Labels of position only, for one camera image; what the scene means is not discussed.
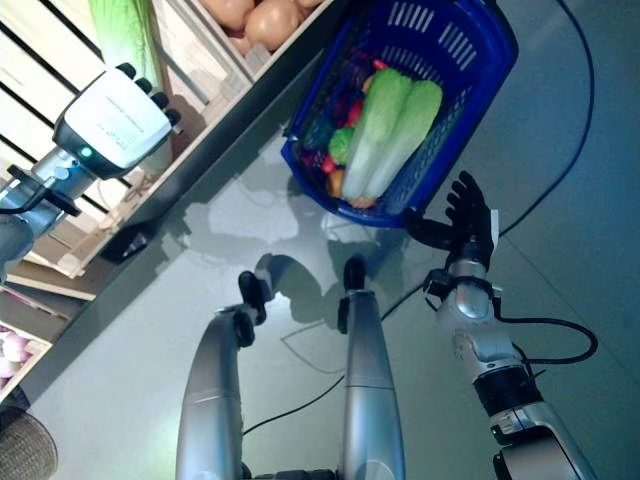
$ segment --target black cable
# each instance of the black cable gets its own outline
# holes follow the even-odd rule
[[[322,392],[320,395],[318,395],[316,398],[314,398],[313,400],[305,403],[304,405],[300,405],[297,408],[294,408],[293,410],[289,410],[288,412],[284,412],[281,413],[280,415],[276,415],[275,417],[271,417],[268,418],[266,420],[263,420],[260,423],[256,423],[253,427],[250,427],[248,429],[246,429],[244,432],[242,432],[242,436],[245,436],[251,432],[253,432],[256,428],[260,428],[263,425],[266,425],[267,423],[271,423],[274,422],[276,420],[279,420],[281,418],[284,418],[286,416],[292,415],[296,412],[299,412],[300,410],[303,410],[311,405],[313,405],[314,403],[316,403],[318,400],[320,400],[321,398],[325,397],[326,395],[328,395],[334,388],[336,388],[338,385],[340,385],[340,382],[342,382],[342,380],[344,380],[344,375],[342,375],[338,380],[336,380],[336,382],[331,385],[327,390],[325,390],[324,392]]]
[[[415,287],[413,287],[411,290],[409,290],[407,293],[405,293],[402,297],[400,297],[400,299],[398,301],[396,301],[393,305],[391,305],[386,312],[384,312],[384,314],[382,315],[382,317],[380,317],[380,321],[384,322],[384,320],[391,315],[393,312],[396,311],[396,309],[402,305],[404,302],[406,302],[407,300],[409,300],[409,298],[416,293],[418,290],[420,290],[422,288],[422,285],[424,283],[420,282],[418,285],[416,285]]]
[[[527,358],[526,363],[529,363],[531,365],[568,365],[571,363],[583,362],[584,360],[591,358],[598,350],[598,337],[596,337],[596,334],[588,328],[583,327],[582,325],[579,325],[575,322],[570,322],[568,320],[559,320],[557,318],[506,318],[502,316],[502,303],[499,298],[493,299],[493,310],[496,320],[499,320],[503,323],[511,323],[516,325],[557,325],[580,332],[589,339],[589,348],[587,348],[587,350],[585,350],[580,355],[565,358]]]
[[[49,189],[44,185],[40,185],[21,206],[16,208],[0,208],[0,214],[16,215],[25,213],[35,207],[47,195]]]
[[[565,179],[565,177],[569,174],[569,172],[573,169],[575,164],[578,161],[578,158],[582,154],[582,150],[584,149],[584,145],[587,142],[587,137],[589,136],[589,130],[591,129],[591,122],[593,120],[593,105],[595,102],[595,68],[593,66],[593,57],[591,55],[591,47],[589,47],[589,42],[587,41],[587,37],[578,22],[578,19],[575,17],[573,12],[567,7],[564,0],[556,0],[560,8],[564,10],[564,12],[569,17],[569,20],[573,24],[580,37],[580,41],[582,42],[582,46],[584,48],[584,53],[587,57],[587,64],[589,66],[589,109],[587,111],[587,118],[584,125],[584,130],[582,132],[582,137],[580,138],[580,142],[578,143],[578,148],[571,158],[569,164],[565,167],[565,169],[560,173],[558,178],[556,178],[551,185],[547,187],[547,189],[540,195],[535,202],[531,204],[529,208],[527,208],[522,215],[520,215],[511,225],[500,232],[500,236],[506,235],[511,230],[516,228],[520,223],[529,216],[529,214],[535,210],[542,201],[547,198],[547,196],[553,192],[558,185]]]
[[[520,355],[520,359],[522,360],[524,368],[526,368],[529,377],[534,378],[533,369],[531,368],[531,364],[529,363],[529,357],[527,357],[527,354],[524,353],[522,347],[520,347],[517,343],[511,342],[511,345],[513,345],[513,349]]]
[[[433,302],[431,301],[431,299],[429,297],[424,297],[424,299],[427,301],[427,305],[429,305],[431,307],[431,310],[433,310],[434,312],[438,311],[438,307],[436,307]]]
[[[525,218],[527,218],[529,216],[529,214],[535,210],[538,205],[540,205],[540,203],[542,203],[542,201],[547,198],[547,196],[556,189],[556,187],[565,179],[565,177],[569,174],[569,172],[573,169],[573,167],[575,166],[575,164],[578,161],[578,158],[580,157],[580,155],[582,154],[582,150],[584,149],[584,146],[586,144],[587,141],[587,137],[589,135],[589,131],[591,130],[591,123],[593,120],[593,105],[594,105],[594,101],[595,101],[595,69],[594,69],[594,65],[593,65],[593,57],[591,55],[591,48],[589,47],[589,42],[587,41],[587,37],[585,36],[582,27],[580,26],[580,23],[578,22],[578,20],[576,19],[576,17],[573,15],[573,12],[571,12],[571,10],[569,10],[569,8],[567,7],[567,5],[564,3],[564,0],[556,0],[556,2],[558,3],[558,5],[560,6],[560,8],[562,8],[562,10],[564,10],[564,12],[567,14],[567,16],[569,17],[569,20],[571,21],[571,23],[573,24],[573,26],[575,27],[579,37],[580,37],[580,41],[582,42],[582,46],[584,48],[584,52],[585,55],[587,57],[587,63],[589,66],[589,109],[587,112],[587,119],[585,122],[585,126],[584,126],[584,131],[582,133],[582,137],[580,138],[580,142],[578,143],[578,148],[574,154],[574,156],[572,157],[571,161],[569,162],[569,164],[567,165],[567,167],[565,167],[565,169],[562,171],[562,173],[558,176],[558,178],[551,184],[549,185],[549,187],[547,187],[547,189],[542,193],[542,195],[540,195],[535,202],[533,202],[533,204],[531,204],[531,206],[529,208],[527,208],[524,213],[522,213],[522,215],[520,215],[520,217],[518,217],[511,225],[509,225],[507,228],[505,228],[502,232],[500,232],[500,236],[502,237],[503,235],[506,235],[507,233],[509,233],[511,230],[513,230],[515,227],[517,227]],[[380,321],[384,321],[389,315],[391,315],[398,307],[400,307],[400,305],[402,305],[405,301],[407,301],[414,293],[416,293],[418,290],[420,290],[420,288],[422,288],[423,283],[421,282],[420,284],[416,285],[415,287],[413,287],[411,290],[409,290],[407,293],[405,293],[398,301],[396,301],[383,315],[382,317],[380,317]],[[438,309],[436,308],[436,306],[431,302],[430,299],[426,299],[427,300],[427,304],[433,309],[433,311],[437,311]],[[589,348],[587,349],[586,352],[584,352],[581,355],[577,355],[575,357],[567,357],[567,358],[558,358],[558,359],[549,359],[549,358],[533,358],[530,359],[527,357],[527,355],[524,353],[524,351],[517,345],[514,344],[514,348],[516,349],[516,351],[520,354],[520,356],[522,357],[523,363],[525,364],[526,368],[527,368],[527,372],[529,373],[529,375],[532,378],[535,378],[535,375],[533,374],[533,371],[531,369],[531,365],[532,364],[549,364],[549,365],[562,365],[562,364],[568,364],[568,363],[577,363],[577,362],[581,362],[583,360],[586,360],[587,358],[591,357],[596,350],[598,349],[598,339],[595,336],[595,334],[587,329],[584,328],[581,325],[578,325],[576,323],[573,322],[568,322],[566,320],[557,320],[557,319],[552,319],[552,318],[498,318],[498,320],[505,322],[505,323],[542,323],[542,324],[549,324],[549,325],[560,325],[563,327],[567,327],[567,328],[571,328],[574,330],[577,330],[581,333],[583,333],[584,335],[586,335],[589,338],[589,341],[591,342],[589,345]],[[327,390],[325,390],[322,394],[320,394],[319,396],[317,396],[316,398],[314,398],[313,400],[305,403],[304,405],[298,407],[298,408],[294,408],[293,410],[289,410],[288,412],[282,413],[280,415],[277,415],[275,417],[269,418],[267,420],[264,420],[256,425],[254,425],[253,427],[245,430],[242,435],[246,435],[250,432],[252,432],[253,430],[255,430],[256,428],[259,428],[267,423],[273,422],[275,420],[278,420],[280,418],[286,417],[288,415],[291,415],[293,413],[299,412],[300,410],[303,410],[304,408],[307,408],[310,405],[313,405],[315,402],[317,402],[318,400],[320,400],[321,398],[323,398],[325,395],[328,395],[334,388],[336,388],[340,382],[342,382],[342,380],[344,380],[344,375],[342,375],[333,385],[331,385],[331,387],[329,387]]]
[[[389,317],[389,315],[391,315],[400,305],[402,305],[405,301],[407,301],[409,299],[409,297],[411,297],[413,294],[415,294],[418,290],[420,290],[422,288],[423,283],[420,282],[418,285],[416,285],[415,287],[413,287],[411,290],[409,290],[407,293],[405,293],[397,302],[395,302],[393,305],[391,305],[391,307],[389,307],[387,309],[386,312],[384,312],[384,314],[382,314],[382,316],[380,317],[380,322],[383,322],[387,317]],[[316,403],[318,400],[320,400],[321,398],[325,397],[326,395],[328,395],[334,388],[336,388],[338,385],[340,385],[340,382],[342,382],[342,380],[344,380],[344,375],[341,375],[340,378],[338,378],[338,380],[336,380],[336,382],[331,385],[327,390],[325,390],[324,392],[322,392],[320,395],[318,395],[316,398],[314,398],[313,400],[310,400],[309,402],[305,403],[304,405],[301,405],[297,408],[294,408],[293,410],[289,410],[288,412],[284,412],[281,413],[280,415],[276,415],[275,417],[271,417],[268,418],[267,420],[263,420],[260,423],[255,424],[254,426],[248,428],[247,430],[245,430],[244,432],[242,432],[242,435],[246,435],[250,432],[252,432],[253,430],[255,430],[258,427],[261,427],[263,425],[266,425],[267,423],[271,423],[275,420],[279,420],[280,418],[292,415],[294,413],[299,412],[300,410],[303,410],[311,405],[313,405],[314,403]]]

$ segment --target gray floor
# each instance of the gray floor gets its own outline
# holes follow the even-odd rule
[[[508,223],[575,149],[587,82],[577,36],[552,0],[500,3],[518,35],[520,59],[455,172],[471,171]],[[506,287],[506,314],[552,315],[597,332],[596,357],[550,367],[539,385],[601,478],[634,479],[640,477],[640,9],[630,0],[569,4],[596,62],[593,131],[566,182],[501,241],[491,278]],[[59,448],[54,479],[174,478],[180,402],[198,339],[213,310],[238,301],[238,273],[264,255],[282,256],[288,268],[268,322],[241,354],[246,425],[297,406],[339,375],[345,340],[335,329],[338,279],[352,253],[368,258],[382,309],[442,264],[441,253],[399,232],[333,217],[297,189],[279,156],[279,126],[293,97],[276,103],[201,179],[157,241],[27,378],[25,389],[37,398],[33,412]],[[444,194],[429,208],[434,216],[441,215]],[[553,327],[511,331],[530,352],[584,348],[581,338]],[[385,333],[408,478],[493,478],[496,445],[486,416],[423,300],[404,304]],[[258,473],[335,466],[341,405],[337,389],[304,413],[253,432],[246,462]]]

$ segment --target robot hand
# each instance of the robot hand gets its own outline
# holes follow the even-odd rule
[[[490,417],[500,445],[493,459],[499,480],[592,480],[595,474],[553,408],[544,401],[535,378],[513,348],[492,306],[499,292],[486,278],[497,243],[495,215],[466,172],[447,196],[447,226],[406,213],[407,230],[416,240],[450,252],[444,269],[425,280],[427,294],[440,297],[437,321],[452,338]]]
[[[445,214],[451,225],[422,218],[414,210],[405,211],[409,235],[424,245],[447,250],[451,257],[474,257],[489,268],[491,253],[498,243],[497,211],[490,210],[473,177],[463,171],[447,195],[451,205]]]
[[[56,148],[31,171],[11,166],[13,180],[0,189],[0,282],[38,237],[66,214],[78,215],[74,199],[97,179],[121,177],[158,148],[180,120],[165,110],[162,92],[129,64],[107,70],[60,114]]]

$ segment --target shopping basket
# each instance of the shopping basket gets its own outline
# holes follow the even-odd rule
[[[495,0],[371,0],[348,18],[286,131],[282,155],[303,189],[355,222],[402,227],[406,208],[424,208],[444,181],[518,55]],[[370,209],[332,198],[321,168],[329,139],[362,95],[374,64],[389,65],[443,90],[422,145]]]

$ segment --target wooden crate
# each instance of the wooden crate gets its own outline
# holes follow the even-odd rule
[[[26,260],[70,278],[83,275],[124,225],[166,211],[204,171],[207,165],[200,164],[213,163],[326,44],[348,3],[325,0],[273,55],[247,61],[197,0],[149,1],[163,87],[183,118],[182,133],[171,137],[175,160],[152,174],[136,168],[125,179],[96,182],[76,202],[82,214],[37,241]],[[7,2],[0,21],[0,82],[6,87],[0,89],[0,109],[12,118],[0,122],[4,171],[10,164],[30,168],[53,148],[58,114],[105,66],[88,0]],[[205,146],[210,153],[203,159]],[[197,167],[193,161],[186,166],[190,156],[200,157]]]
[[[259,80],[293,45],[298,38],[315,22],[325,11],[327,11],[334,0],[324,0],[313,12],[300,24],[298,29],[278,48],[275,52],[269,53],[263,47],[254,47],[246,57],[243,57],[238,49],[231,43],[223,28],[216,23],[213,17],[206,11],[199,0],[168,0],[180,13],[185,22],[189,23],[194,31],[201,31],[202,34],[210,33],[218,41],[219,45],[228,52],[237,62],[243,72],[245,72],[254,82]]]
[[[0,402],[20,383],[51,348],[66,324],[65,319],[25,305],[7,292],[0,293],[0,325],[29,339],[31,357],[9,382],[0,388]]]
[[[0,9],[0,21],[5,27],[0,31],[0,175],[7,180],[9,165],[30,169],[54,147],[53,123],[105,65],[97,55],[88,0],[7,2]],[[171,145],[162,152],[175,159],[175,168],[189,145],[224,116],[251,82],[213,35],[194,33],[169,1],[153,0],[152,25],[163,63],[163,90],[170,106],[182,115],[181,133],[172,135]],[[84,274],[166,177],[162,171],[137,168],[124,180],[96,182],[77,201],[82,214],[67,217],[39,239],[27,260],[70,278]]]

